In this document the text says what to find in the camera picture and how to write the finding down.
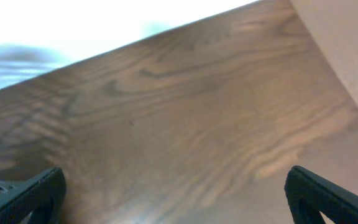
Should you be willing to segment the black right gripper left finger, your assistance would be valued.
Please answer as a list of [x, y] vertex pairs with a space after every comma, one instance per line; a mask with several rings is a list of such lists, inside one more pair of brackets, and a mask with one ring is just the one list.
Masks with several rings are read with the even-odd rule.
[[63, 171], [46, 169], [23, 182], [27, 188], [17, 198], [0, 203], [0, 223], [59, 223], [67, 191]]

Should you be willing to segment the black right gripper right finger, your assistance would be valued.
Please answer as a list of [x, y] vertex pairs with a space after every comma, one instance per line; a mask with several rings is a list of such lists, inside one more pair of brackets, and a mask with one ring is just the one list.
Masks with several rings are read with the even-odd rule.
[[285, 195], [294, 223], [358, 223], [358, 195], [302, 166], [293, 166], [285, 181]]

